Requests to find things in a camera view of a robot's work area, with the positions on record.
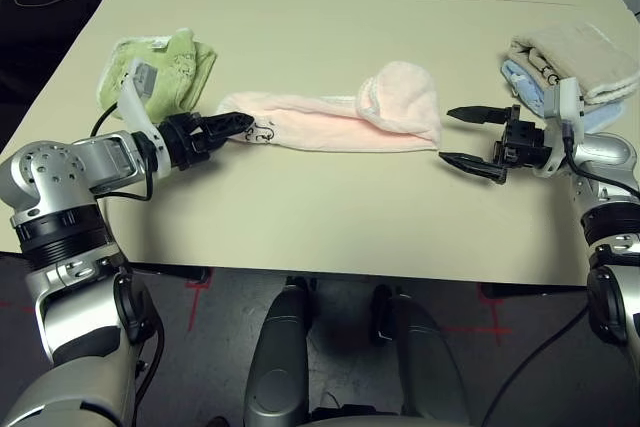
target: pink cloth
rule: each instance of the pink cloth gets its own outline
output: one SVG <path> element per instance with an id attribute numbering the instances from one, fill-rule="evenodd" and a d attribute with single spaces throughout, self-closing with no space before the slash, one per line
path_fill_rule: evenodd
<path id="1" fill-rule="evenodd" d="M 356 97 L 308 98 L 241 92 L 218 114 L 243 112 L 254 125 L 235 140 L 327 152 L 406 152 L 440 144 L 433 78 L 408 62 L 391 62 L 367 79 Z"/>

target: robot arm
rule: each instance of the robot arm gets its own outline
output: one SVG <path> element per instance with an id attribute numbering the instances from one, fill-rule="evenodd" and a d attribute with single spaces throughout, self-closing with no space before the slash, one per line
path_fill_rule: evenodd
<path id="1" fill-rule="evenodd" d="M 504 183 L 510 168 L 530 167 L 539 177 L 568 172 L 571 198 L 590 247 L 589 321 L 603 341 L 625 348 L 640 379 L 640 192 L 633 176 L 633 146 L 611 134 L 584 134 L 583 103 L 575 79 L 563 79 L 545 96 L 546 129 L 507 109 L 460 107 L 449 115 L 472 123 L 506 124 L 492 162 L 440 153 L 465 172 Z"/>
<path id="2" fill-rule="evenodd" d="M 14 209 L 11 224 L 30 261 L 27 285 L 45 354 L 53 369 L 14 404 L 3 426 L 124 426 L 135 423 L 147 375 L 135 391 L 144 343 L 164 331 L 142 282 L 107 227 L 97 199 L 152 175 L 168 175 L 209 159 L 250 116 L 170 116 L 157 128 L 131 88 L 148 74 L 137 64 L 125 80 L 119 112 L 125 131 L 62 144 L 41 141 L 0 165 L 0 198 Z"/>

